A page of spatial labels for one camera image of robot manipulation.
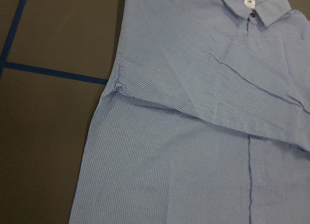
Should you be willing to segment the light blue striped shirt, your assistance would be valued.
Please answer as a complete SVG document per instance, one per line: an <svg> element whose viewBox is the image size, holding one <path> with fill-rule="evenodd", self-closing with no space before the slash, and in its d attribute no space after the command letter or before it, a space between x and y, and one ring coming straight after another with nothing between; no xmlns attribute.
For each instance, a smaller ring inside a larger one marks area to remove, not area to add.
<svg viewBox="0 0 310 224"><path fill-rule="evenodd" d="M310 23L288 0L125 0L71 224L307 224Z"/></svg>

